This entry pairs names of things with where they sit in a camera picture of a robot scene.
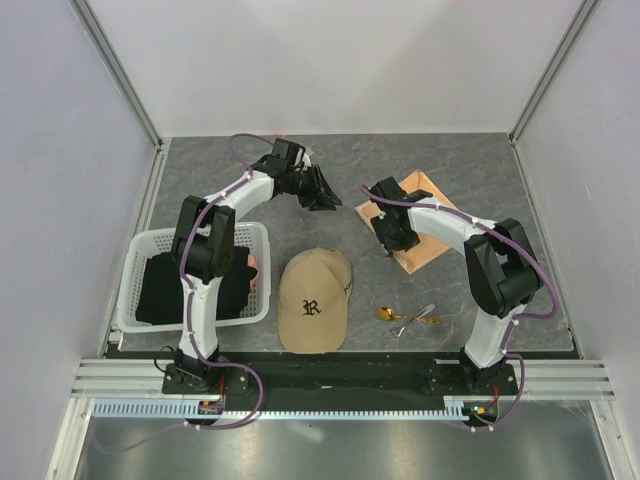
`white wall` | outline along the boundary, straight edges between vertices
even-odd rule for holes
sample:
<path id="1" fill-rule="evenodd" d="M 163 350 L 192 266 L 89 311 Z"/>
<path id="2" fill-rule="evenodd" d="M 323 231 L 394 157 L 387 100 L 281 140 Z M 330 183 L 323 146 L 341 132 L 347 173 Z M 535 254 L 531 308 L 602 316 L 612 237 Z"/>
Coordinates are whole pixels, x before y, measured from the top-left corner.
<path id="1" fill-rule="evenodd" d="M 579 344 L 640 448 L 640 3 L 600 2 L 521 141 Z"/>
<path id="2" fill-rule="evenodd" d="M 580 0 L 90 0 L 165 136 L 508 131 Z"/>
<path id="3" fill-rule="evenodd" d="M 152 148 L 67 1 L 0 12 L 0 478 L 40 479 Z"/>

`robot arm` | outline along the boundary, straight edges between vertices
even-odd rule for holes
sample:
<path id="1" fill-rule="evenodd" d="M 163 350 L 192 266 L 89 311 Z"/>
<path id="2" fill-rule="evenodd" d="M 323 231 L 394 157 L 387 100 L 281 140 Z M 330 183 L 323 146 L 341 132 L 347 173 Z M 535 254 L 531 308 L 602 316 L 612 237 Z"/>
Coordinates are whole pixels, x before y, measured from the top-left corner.
<path id="1" fill-rule="evenodd" d="M 535 258 L 522 225 L 513 219 L 499 223 L 474 219 L 475 224 L 471 224 L 439 210 L 441 203 L 428 192 L 407 195 L 391 177 L 378 182 L 371 193 L 388 200 L 431 206 L 407 208 L 376 201 L 381 210 L 380 216 L 371 222 L 376 236 L 389 254 L 415 246 L 419 242 L 417 232 L 422 232 L 465 256 L 469 286 L 479 308 L 461 362 L 470 366 L 474 376 L 500 363 L 504 357 L 503 339 L 513 316 L 524 310 L 541 282 L 517 252 L 486 234 L 477 224 L 514 240 Z M 506 260 L 501 263 L 499 256 L 506 256 Z"/>
<path id="2" fill-rule="evenodd" d="M 214 195 L 186 198 L 180 211 L 171 248 L 178 264 L 197 218 L 208 209 L 187 253 L 187 279 L 181 278 L 184 321 L 178 366 L 196 376 L 203 375 L 204 366 L 197 361 L 191 335 L 205 358 L 215 355 L 218 291 L 233 260 L 236 220 L 280 193 L 297 195 L 300 205 L 309 210 L 336 210 L 342 205 L 320 168 L 311 165 L 306 149 L 297 143 L 276 139 L 272 152 L 252 168 L 252 172 Z M 191 319 L 191 328 L 187 318 Z"/>

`black cloth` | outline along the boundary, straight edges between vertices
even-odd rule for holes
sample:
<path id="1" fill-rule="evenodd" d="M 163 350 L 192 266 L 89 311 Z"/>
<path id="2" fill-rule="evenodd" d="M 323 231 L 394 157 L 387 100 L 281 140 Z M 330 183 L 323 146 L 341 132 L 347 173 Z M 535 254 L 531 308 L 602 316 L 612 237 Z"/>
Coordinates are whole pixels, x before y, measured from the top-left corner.
<path id="1" fill-rule="evenodd" d="M 218 320 L 238 318 L 247 306 L 250 282 L 258 273 L 247 265 L 248 257 L 247 247 L 234 247 L 233 262 L 218 291 Z M 178 265 L 171 254 L 161 253 L 147 260 L 136 319 L 151 325 L 182 323 L 183 301 Z"/>

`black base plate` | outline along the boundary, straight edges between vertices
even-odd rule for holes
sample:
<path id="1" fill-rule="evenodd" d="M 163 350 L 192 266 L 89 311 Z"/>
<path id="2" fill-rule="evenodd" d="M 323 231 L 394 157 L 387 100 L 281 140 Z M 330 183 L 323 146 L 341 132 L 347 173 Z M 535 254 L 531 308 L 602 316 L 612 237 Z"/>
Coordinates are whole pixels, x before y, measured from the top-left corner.
<path id="1" fill-rule="evenodd" d="M 493 395 L 493 383 L 501 394 L 516 393 L 510 365 L 486 385 L 467 387 L 462 367 L 437 364 L 420 353 L 288 353 L 225 354 L 230 361 L 253 368 L 264 385 L 262 411 L 393 411 L 440 410 L 447 395 Z M 220 369 L 224 377 L 227 411 L 251 410 L 258 399 L 256 380 L 246 371 Z M 167 367 L 165 394 L 219 393 L 219 385 L 204 385 Z"/>

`gold spoon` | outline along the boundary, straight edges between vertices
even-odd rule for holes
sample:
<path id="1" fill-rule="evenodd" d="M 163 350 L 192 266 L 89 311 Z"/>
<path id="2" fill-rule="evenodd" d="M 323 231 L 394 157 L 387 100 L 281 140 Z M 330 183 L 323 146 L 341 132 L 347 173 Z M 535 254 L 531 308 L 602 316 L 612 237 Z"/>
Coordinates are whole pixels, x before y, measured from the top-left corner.
<path id="1" fill-rule="evenodd" d="M 378 314 L 378 318 L 384 320 L 385 322 L 393 322 L 398 318 L 411 318 L 408 315 L 400 315 L 393 311 L 391 307 L 378 307 L 376 310 Z M 435 325 L 440 325 L 442 323 L 442 319 L 440 317 L 420 317 L 418 321 L 425 323 L 433 323 Z"/>

